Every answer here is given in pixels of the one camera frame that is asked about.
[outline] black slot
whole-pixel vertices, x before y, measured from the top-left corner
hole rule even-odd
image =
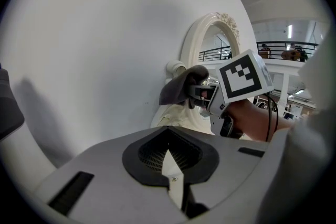
[[[256,157],[263,157],[265,151],[259,151],[259,150],[254,150],[252,148],[247,148],[247,147],[241,147],[238,149],[239,152],[245,153],[248,155],[256,156]]]
[[[181,210],[187,215],[187,217],[194,218],[207,212],[209,209],[204,204],[195,202],[190,185],[184,185]]]
[[[78,172],[49,203],[49,206],[66,216],[88,187],[93,177],[93,174]]]

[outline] balcony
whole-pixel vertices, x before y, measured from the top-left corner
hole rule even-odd
[[[257,42],[259,55],[263,59],[306,62],[317,50],[318,44],[299,41]],[[221,61],[232,58],[230,46],[201,51],[198,62]]]
[[[317,47],[318,44],[299,41],[257,42],[258,53],[263,59],[306,62]]]

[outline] black and white square marker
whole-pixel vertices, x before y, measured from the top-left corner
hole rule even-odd
[[[263,59],[252,50],[225,60],[216,67],[225,103],[263,94],[274,89]]]
[[[219,71],[228,98],[261,89],[258,74],[249,55],[220,68]]]

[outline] human arm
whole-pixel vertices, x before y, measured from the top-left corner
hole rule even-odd
[[[268,129],[268,111],[260,109],[253,105],[247,99],[231,103],[227,110],[234,120],[234,127],[246,133],[253,140],[265,141]],[[274,134],[277,115],[272,113],[271,127],[269,131],[268,141]],[[279,117],[278,130],[290,128],[292,124]]]

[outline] white wall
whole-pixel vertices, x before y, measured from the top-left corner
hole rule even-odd
[[[321,44],[326,37],[330,28],[330,24],[314,22],[314,27],[309,36],[310,43]]]
[[[220,46],[220,40],[216,36],[207,37],[203,39],[201,51],[220,48]]]
[[[223,33],[219,33],[217,37],[223,42],[223,47],[230,46],[230,42],[227,40],[226,36]]]
[[[0,61],[47,157],[59,166],[148,128],[166,63],[179,59],[188,29],[210,12],[234,18],[242,51],[255,44],[240,0],[12,0]]]
[[[274,73],[273,74],[273,86],[275,90],[281,91],[282,89],[282,84],[283,84],[283,75],[281,73]]]
[[[310,42],[311,36],[312,36],[314,28],[315,28],[315,23],[316,22],[314,20],[310,20],[309,21],[306,37],[304,39],[305,42]]]
[[[303,107],[300,105],[296,105],[296,104],[292,104],[291,108],[290,108],[290,112],[295,115],[295,116],[300,116],[301,115],[301,111],[302,111]]]
[[[292,25],[292,36],[288,38],[288,26]],[[304,42],[308,31],[308,20],[272,20],[253,24],[257,42],[262,41],[300,41]]]

